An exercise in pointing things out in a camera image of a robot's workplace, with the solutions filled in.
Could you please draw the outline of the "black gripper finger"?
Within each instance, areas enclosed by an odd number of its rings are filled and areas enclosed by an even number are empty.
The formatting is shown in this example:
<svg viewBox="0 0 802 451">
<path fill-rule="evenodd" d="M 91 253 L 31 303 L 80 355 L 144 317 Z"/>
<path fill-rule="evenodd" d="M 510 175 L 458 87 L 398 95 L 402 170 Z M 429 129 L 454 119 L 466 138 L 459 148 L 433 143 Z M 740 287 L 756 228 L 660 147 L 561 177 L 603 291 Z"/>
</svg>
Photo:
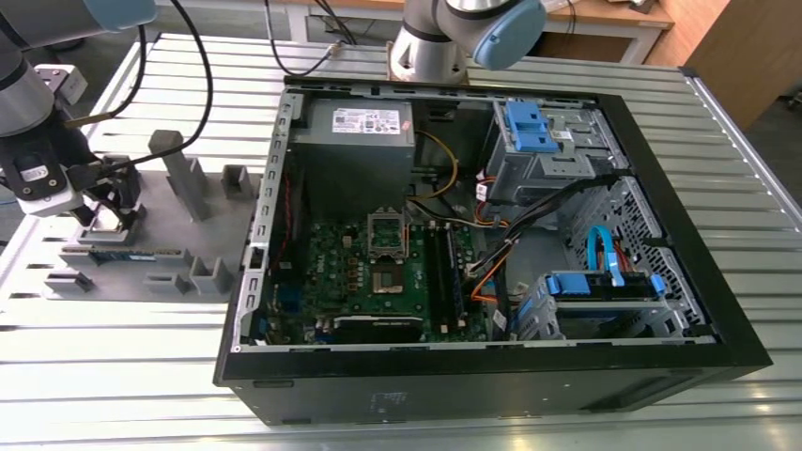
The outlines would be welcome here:
<svg viewBox="0 0 802 451">
<path fill-rule="evenodd" d="M 142 191 L 139 171 L 134 166 L 119 169 L 107 177 L 107 181 L 111 186 L 108 209 L 119 220 L 119 228 L 128 230 L 138 219 L 135 208 Z"/>
<path fill-rule="evenodd" d="M 92 187 L 74 190 L 79 197 L 79 206 L 71 210 L 71 216 L 82 227 L 90 227 L 98 209 L 106 202 L 106 184 L 98 182 Z"/>
</svg>

